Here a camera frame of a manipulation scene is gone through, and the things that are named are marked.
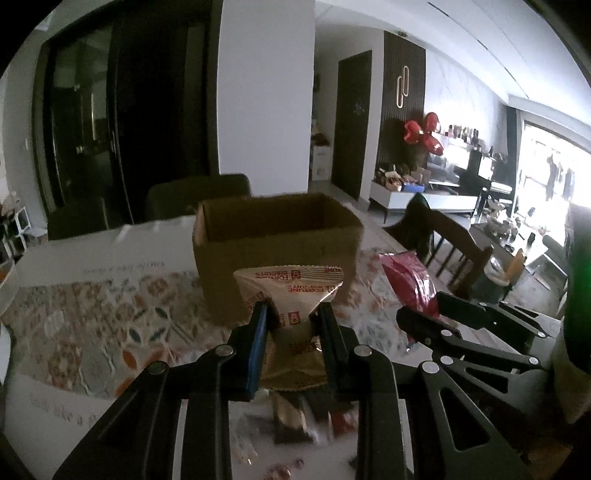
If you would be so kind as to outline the beige fortune biscuits bag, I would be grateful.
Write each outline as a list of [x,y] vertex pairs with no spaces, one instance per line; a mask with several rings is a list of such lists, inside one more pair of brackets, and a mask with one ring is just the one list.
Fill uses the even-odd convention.
[[245,307],[269,301],[277,320],[267,330],[260,385],[298,391],[327,382],[322,346],[310,315],[331,302],[344,282],[337,266],[283,265],[245,268],[233,273]]

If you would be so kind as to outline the patterned floral table mat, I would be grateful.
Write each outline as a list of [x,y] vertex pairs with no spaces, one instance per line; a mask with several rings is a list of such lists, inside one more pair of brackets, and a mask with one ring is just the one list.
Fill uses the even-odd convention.
[[[409,338],[397,324],[401,302],[379,256],[360,252],[346,300],[329,303],[361,343],[400,360]],[[190,271],[23,287],[1,320],[21,374],[97,398],[120,396],[154,361],[194,361],[232,329],[209,320],[200,278]]]

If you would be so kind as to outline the purple foil candy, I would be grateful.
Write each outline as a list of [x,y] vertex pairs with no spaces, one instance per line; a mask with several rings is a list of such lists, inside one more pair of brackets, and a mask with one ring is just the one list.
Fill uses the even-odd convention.
[[301,458],[287,463],[279,463],[270,466],[266,470],[264,480],[290,480],[298,471],[304,468],[304,460]]

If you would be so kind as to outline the black snack bar wrapper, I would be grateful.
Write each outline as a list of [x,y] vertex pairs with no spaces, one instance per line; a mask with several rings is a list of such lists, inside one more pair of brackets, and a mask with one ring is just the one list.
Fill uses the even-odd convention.
[[301,400],[294,392],[273,391],[273,437],[276,445],[311,443]]

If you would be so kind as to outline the dark wooden chair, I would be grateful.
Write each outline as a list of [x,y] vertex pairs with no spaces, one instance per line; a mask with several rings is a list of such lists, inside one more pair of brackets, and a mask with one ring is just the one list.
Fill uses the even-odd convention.
[[481,248],[469,230],[428,204],[416,193],[401,219],[385,231],[407,250],[414,251],[427,267],[436,262],[436,276],[451,272],[448,289],[465,300],[471,299],[477,280],[493,255],[493,246]]

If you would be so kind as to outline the red snack bag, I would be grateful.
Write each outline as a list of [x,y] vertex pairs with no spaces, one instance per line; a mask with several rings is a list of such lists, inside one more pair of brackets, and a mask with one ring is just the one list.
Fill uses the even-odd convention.
[[414,251],[379,256],[388,281],[403,306],[431,318],[439,317],[437,289]]

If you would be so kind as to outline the white wrapped snack bar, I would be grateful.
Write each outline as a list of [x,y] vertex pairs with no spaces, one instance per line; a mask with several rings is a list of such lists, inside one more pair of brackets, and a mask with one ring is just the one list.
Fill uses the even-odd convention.
[[230,449],[235,460],[240,464],[252,465],[259,455],[254,447],[256,427],[249,418],[242,416],[229,422]]

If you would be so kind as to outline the red balloon dog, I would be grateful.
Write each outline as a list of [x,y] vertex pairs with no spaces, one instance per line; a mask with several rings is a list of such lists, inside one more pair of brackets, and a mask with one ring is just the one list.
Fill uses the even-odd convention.
[[437,130],[439,125],[439,117],[435,112],[429,112],[425,116],[422,124],[416,120],[408,120],[404,124],[404,141],[408,145],[421,144],[429,153],[436,156],[442,156],[444,153],[444,146],[433,136],[433,133]]

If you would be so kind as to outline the brown cardboard box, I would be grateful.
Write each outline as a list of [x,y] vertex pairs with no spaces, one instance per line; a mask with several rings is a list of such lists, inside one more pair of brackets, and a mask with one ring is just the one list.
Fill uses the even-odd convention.
[[345,301],[362,239],[358,216],[322,193],[201,202],[192,245],[209,320],[229,328],[249,320],[233,277],[243,268],[339,267],[344,283],[335,299]]

